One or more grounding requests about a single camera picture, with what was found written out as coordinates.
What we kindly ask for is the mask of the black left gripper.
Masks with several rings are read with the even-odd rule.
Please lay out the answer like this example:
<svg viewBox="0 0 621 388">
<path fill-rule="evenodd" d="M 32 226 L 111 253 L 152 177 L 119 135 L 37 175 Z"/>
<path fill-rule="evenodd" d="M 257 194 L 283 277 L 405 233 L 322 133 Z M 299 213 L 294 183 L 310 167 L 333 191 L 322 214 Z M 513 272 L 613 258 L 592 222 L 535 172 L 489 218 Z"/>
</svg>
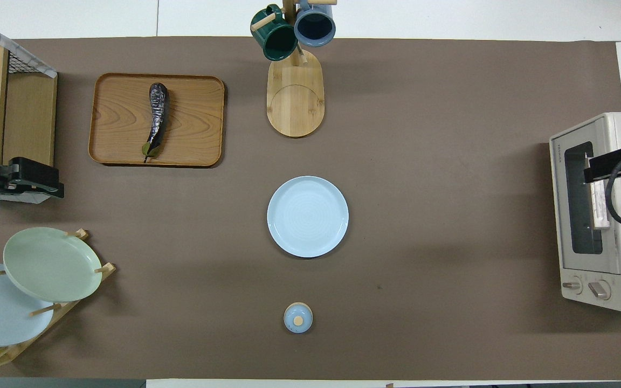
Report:
<svg viewBox="0 0 621 388">
<path fill-rule="evenodd" d="M 65 197 L 58 169 L 25 157 L 15 157 L 8 165 L 0 165 L 0 201 L 39 204 L 49 196 Z"/>
</svg>

